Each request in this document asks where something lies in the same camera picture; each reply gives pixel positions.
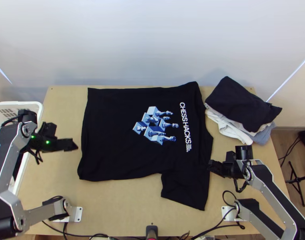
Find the gray cloth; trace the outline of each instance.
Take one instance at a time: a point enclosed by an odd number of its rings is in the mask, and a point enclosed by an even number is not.
[[[270,137],[271,130],[276,127],[275,122],[272,122],[270,126],[267,126],[263,131],[258,132],[255,136],[251,136],[250,134],[246,133],[254,142],[265,145]]]

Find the white laundry basket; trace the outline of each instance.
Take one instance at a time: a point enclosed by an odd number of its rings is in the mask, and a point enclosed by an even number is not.
[[[27,109],[34,111],[37,114],[37,121],[40,124],[40,119],[44,110],[44,106],[40,102],[0,102],[0,125],[15,116],[18,115],[19,109]],[[16,181],[12,178],[9,184],[9,190],[17,195],[20,184],[22,181],[22,177],[24,175],[24,171],[26,169],[27,163],[29,159],[29,153],[25,153],[22,157],[21,165],[19,168],[19,172],[16,178]]]

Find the metal bracket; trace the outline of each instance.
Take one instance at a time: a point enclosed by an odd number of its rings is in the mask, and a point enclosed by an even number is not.
[[[221,213],[222,213],[222,218],[227,214],[228,211],[230,211],[233,207],[230,206],[222,206],[221,207]],[[246,220],[242,219],[242,218],[238,218],[237,217],[237,210],[232,210],[230,213],[228,213],[227,216],[225,216],[224,221],[227,222],[246,222]]]
[[[80,222],[82,216],[82,207],[73,207],[68,205],[66,207],[67,212],[70,216],[63,219],[53,220],[53,222]]]

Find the black tripod stand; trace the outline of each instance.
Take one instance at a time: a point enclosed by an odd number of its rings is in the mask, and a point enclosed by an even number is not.
[[[291,177],[290,177],[290,180],[285,181],[285,183],[290,183],[297,190],[297,192],[299,193],[299,195],[301,197],[302,206],[305,207],[305,201],[303,200],[302,191],[301,191],[301,187],[300,187],[300,182],[305,180],[305,176],[302,178],[298,178],[290,161],[289,161],[289,165],[291,167]]]

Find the wooden floor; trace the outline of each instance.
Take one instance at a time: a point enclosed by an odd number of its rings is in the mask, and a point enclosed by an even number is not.
[[[271,133],[271,138],[275,147],[278,158],[285,155],[289,146],[293,143],[298,135],[297,131],[291,130],[274,130]],[[282,167],[282,172],[285,180],[290,178],[291,169],[288,162],[291,161],[292,165],[298,175],[298,177],[305,176],[305,146],[300,142],[298,143],[291,154],[286,158],[286,161]],[[290,200],[299,209],[299,211],[305,216],[305,207],[301,205],[301,199],[297,191],[287,184],[287,188],[290,195]],[[305,200],[305,181],[301,182],[301,189],[303,192],[303,197]],[[20,240],[64,240],[62,236],[31,236],[24,235],[20,237]],[[218,239],[222,240],[264,240],[264,237],[260,234],[253,235],[240,235],[240,236],[216,236]],[[81,240],[84,238],[68,237],[68,240]],[[135,240],[134,238],[119,238],[120,240]]]

